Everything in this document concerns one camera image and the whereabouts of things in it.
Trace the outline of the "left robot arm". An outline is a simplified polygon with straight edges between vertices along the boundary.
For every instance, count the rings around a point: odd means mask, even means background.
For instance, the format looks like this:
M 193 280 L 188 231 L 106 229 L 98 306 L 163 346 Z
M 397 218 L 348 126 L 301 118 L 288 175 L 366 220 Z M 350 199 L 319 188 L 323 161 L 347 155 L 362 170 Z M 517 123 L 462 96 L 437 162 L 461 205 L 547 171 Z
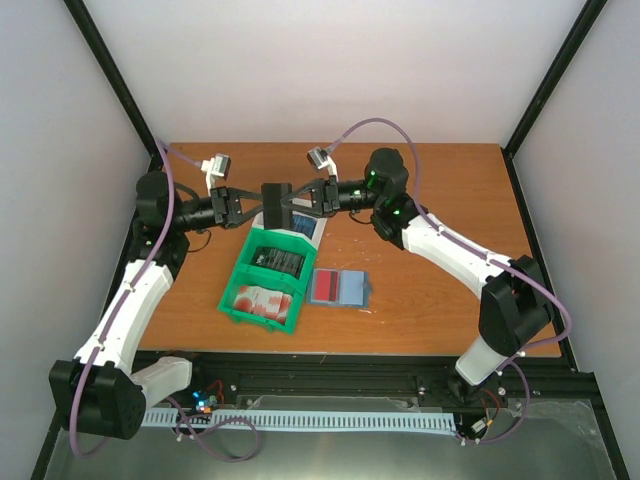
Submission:
M 71 360 L 58 360 L 49 383 L 63 427 L 107 438 L 130 439 L 148 410 L 176 393 L 201 400 L 208 378 L 189 360 L 168 357 L 134 371 L 141 338 L 174 284 L 198 229 L 236 228 L 262 210 L 260 194 L 217 187 L 205 198 L 182 201 L 170 174 L 155 171 L 136 184 L 133 240 L 120 286 L 98 326 Z

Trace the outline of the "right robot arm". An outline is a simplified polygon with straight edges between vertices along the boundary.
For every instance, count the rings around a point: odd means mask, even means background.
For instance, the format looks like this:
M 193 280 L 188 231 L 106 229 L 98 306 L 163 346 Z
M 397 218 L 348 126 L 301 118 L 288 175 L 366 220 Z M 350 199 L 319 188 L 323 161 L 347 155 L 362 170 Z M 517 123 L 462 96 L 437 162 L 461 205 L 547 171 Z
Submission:
M 409 172 L 398 150 L 375 150 L 359 181 L 339 180 L 333 160 L 320 148 L 307 157 L 316 169 L 328 170 L 328 178 L 287 188 L 279 211 L 328 218 L 369 210 L 382 240 L 435 264 L 479 299 L 478 336 L 455 364 L 467 385 L 483 383 L 553 320 L 538 263 L 527 255 L 511 259 L 486 249 L 428 212 L 407 192 Z

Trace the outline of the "white bin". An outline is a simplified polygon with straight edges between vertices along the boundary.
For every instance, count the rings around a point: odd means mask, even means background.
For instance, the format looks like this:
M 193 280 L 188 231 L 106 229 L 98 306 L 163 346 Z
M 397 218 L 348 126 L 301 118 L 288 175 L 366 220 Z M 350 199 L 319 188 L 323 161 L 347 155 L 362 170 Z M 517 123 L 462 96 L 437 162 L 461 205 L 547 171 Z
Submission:
M 317 253 L 324 234 L 326 219 L 316 219 L 295 212 L 289 229 L 265 229 L 264 215 L 259 213 L 253 220 L 247 244 L 275 247 L 281 250 L 302 252 L 310 250 Z

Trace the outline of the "teal card holder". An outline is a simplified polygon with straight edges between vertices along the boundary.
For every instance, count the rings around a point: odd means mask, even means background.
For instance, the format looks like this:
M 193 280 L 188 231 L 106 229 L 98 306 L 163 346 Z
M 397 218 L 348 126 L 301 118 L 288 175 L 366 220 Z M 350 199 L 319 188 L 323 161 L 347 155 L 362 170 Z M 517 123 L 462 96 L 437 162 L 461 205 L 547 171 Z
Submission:
M 324 303 L 317 302 L 312 299 L 312 290 L 315 283 L 315 272 L 318 269 L 337 270 L 339 272 L 339 294 L 337 302 Z M 312 305 L 366 309 L 369 306 L 371 293 L 372 285 L 370 283 L 369 274 L 365 271 L 316 268 L 312 273 L 305 300 L 307 303 Z

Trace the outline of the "green bin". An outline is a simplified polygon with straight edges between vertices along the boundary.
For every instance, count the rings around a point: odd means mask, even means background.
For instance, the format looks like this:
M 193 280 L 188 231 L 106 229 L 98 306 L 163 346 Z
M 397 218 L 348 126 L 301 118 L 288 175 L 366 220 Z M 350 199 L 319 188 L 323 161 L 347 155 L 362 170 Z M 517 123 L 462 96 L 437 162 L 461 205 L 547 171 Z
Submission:
M 317 252 L 317 248 L 308 242 L 306 236 L 296 236 L 295 232 L 290 234 L 251 228 L 236 267 L 248 267 L 304 293 Z
M 218 310 L 235 323 L 292 335 L 303 293 L 303 284 L 288 274 L 252 266 L 236 268 Z

